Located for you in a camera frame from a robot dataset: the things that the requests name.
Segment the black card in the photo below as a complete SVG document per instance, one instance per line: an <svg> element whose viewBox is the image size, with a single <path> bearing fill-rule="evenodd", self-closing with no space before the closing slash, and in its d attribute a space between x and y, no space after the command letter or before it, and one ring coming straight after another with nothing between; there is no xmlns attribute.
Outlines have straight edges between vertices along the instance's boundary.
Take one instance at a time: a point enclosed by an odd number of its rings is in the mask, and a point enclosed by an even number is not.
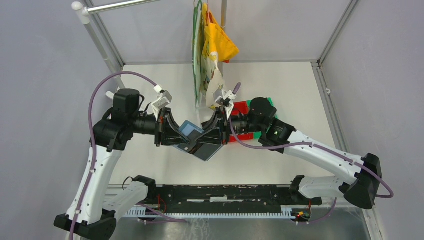
<svg viewBox="0 0 424 240"><path fill-rule="evenodd" d="M194 148L191 151L191 154L194 155L196 158L207 162L209 161L223 146L222 145L216 145L216 144L208 144L208 143L202 143L202 144L196 144Z"/></svg>

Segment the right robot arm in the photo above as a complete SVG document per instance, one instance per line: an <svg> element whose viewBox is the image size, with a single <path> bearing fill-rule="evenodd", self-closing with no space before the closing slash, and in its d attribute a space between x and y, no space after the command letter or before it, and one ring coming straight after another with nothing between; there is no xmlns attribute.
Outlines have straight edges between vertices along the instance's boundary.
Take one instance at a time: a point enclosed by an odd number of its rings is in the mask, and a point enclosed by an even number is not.
<svg viewBox="0 0 424 240"><path fill-rule="evenodd" d="M289 199L302 204L313 198L344 198L348 203L365 210L381 198L383 185L380 158L372 153L365 156L350 154L315 141L309 136L276 117L277 109L267 98L251 100L247 114L227 115L217 110L204 123L193 143L226 145L230 136L260 132L256 150L269 150L303 159L330 173L327 177L298 175L291 182Z"/></svg>

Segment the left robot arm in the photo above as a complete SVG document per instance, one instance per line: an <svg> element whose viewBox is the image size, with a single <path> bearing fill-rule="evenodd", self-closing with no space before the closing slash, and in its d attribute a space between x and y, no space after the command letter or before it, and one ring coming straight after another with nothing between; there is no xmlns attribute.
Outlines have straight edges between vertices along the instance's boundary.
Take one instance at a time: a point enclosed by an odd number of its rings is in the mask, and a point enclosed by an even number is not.
<svg viewBox="0 0 424 240"><path fill-rule="evenodd" d="M100 121L89 123L90 148L82 181L69 209L54 220L70 240L108 240L132 207L158 199L156 181L139 175L121 193L105 200L115 167L134 135L160 136L172 96L159 86L155 91L152 114L141 108L144 97L138 90L125 88L113 94L112 106Z"/></svg>

